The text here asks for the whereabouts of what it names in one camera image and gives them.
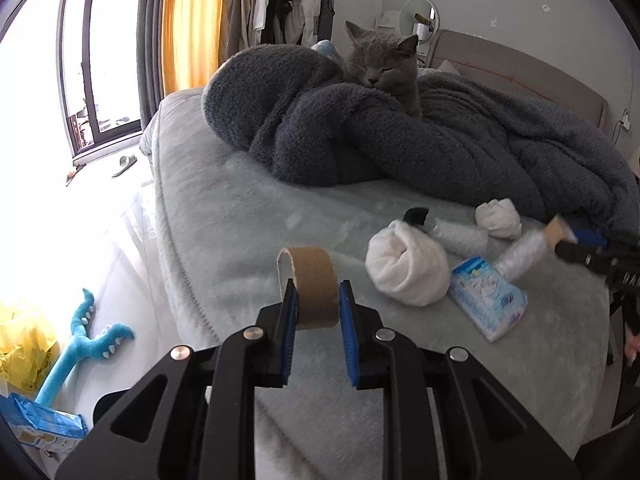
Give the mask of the person's right hand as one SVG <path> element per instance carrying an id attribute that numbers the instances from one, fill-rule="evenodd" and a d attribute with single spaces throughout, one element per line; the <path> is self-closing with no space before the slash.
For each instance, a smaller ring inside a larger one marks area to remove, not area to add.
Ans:
<path id="1" fill-rule="evenodd" d="M 640 351 L 640 335 L 634 335 L 631 332 L 627 332 L 625 336 L 624 353 L 627 361 L 632 364 Z"/>

